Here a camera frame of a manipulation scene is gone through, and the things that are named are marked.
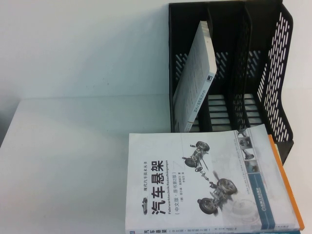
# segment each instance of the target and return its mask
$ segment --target small photo on cover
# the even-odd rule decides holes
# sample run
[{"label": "small photo on cover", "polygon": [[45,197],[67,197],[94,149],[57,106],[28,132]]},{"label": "small photo on cover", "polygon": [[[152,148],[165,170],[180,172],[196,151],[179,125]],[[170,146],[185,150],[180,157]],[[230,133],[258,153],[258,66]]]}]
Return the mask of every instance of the small photo on cover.
[{"label": "small photo on cover", "polygon": [[257,160],[245,161],[247,173],[259,173]]},{"label": "small photo on cover", "polygon": [[239,129],[236,131],[238,137],[247,137],[247,129]]},{"label": "small photo on cover", "polygon": [[252,141],[250,140],[249,136],[248,137],[239,137],[238,143],[239,143],[240,149],[242,149],[242,150],[250,149],[253,147]]},{"label": "small photo on cover", "polygon": [[244,149],[242,150],[243,152],[243,156],[244,156],[244,160],[252,160],[255,159],[255,154],[254,154],[254,150],[251,149]]}]

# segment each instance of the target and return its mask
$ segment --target black plastic desk organizer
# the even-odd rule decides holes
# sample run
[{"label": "black plastic desk organizer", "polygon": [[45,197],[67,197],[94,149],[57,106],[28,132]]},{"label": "black plastic desk organizer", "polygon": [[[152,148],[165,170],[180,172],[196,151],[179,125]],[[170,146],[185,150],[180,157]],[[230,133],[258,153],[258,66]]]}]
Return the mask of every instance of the black plastic desk organizer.
[{"label": "black plastic desk organizer", "polygon": [[264,123],[284,163],[293,132],[281,102],[293,20],[282,0],[169,4],[171,131],[173,95],[200,20],[207,21],[217,74],[197,115],[195,132]]}]

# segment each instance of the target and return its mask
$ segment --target book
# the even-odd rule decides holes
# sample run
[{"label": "book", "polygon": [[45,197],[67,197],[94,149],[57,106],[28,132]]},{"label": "book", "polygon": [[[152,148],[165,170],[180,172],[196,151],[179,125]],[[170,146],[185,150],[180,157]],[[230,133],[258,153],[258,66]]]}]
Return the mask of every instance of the book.
[{"label": "book", "polygon": [[190,131],[216,71],[207,22],[201,21],[174,94],[176,132]]},{"label": "book", "polygon": [[130,134],[126,234],[236,234],[304,228],[264,125]]}]

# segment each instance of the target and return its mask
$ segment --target wheel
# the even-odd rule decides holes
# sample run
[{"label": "wheel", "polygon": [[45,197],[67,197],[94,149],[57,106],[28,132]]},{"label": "wheel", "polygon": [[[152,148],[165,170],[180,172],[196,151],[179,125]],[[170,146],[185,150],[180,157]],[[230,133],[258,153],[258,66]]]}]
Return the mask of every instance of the wheel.
[{"label": "wheel", "polygon": [[205,142],[202,142],[202,141],[197,142],[196,147],[198,147],[202,151],[209,151],[210,150],[209,145]]},{"label": "wheel", "polygon": [[191,158],[187,158],[184,162],[188,167],[197,167],[197,163],[194,162]]},{"label": "wheel", "polygon": [[220,179],[217,182],[217,186],[221,187],[227,195],[232,195],[237,192],[237,187],[229,179]]},{"label": "wheel", "polygon": [[205,214],[211,215],[218,209],[214,205],[214,202],[211,198],[203,198],[201,200],[199,199],[197,202],[199,204],[201,211],[204,212]]},{"label": "wheel", "polygon": [[197,168],[195,169],[196,172],[201,172],[201,170],[203,170],[203,167],[197,167]]}]

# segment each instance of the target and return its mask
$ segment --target white table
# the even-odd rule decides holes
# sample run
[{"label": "white table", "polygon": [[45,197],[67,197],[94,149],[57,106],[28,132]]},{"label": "white table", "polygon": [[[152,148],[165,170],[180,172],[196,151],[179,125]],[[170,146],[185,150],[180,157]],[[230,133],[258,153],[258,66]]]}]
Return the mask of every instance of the white table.
[{"label": "white table", "polygon": [[282,91],[282,102],[294,140],[284,169],[306,226],[301,234],[311,234],[312,89],[285,89]]},{"label": "white table", "polygon": [[165,132],[168,95],[22,101],[0,149],[0,233],[124,234],[128,134]]}]

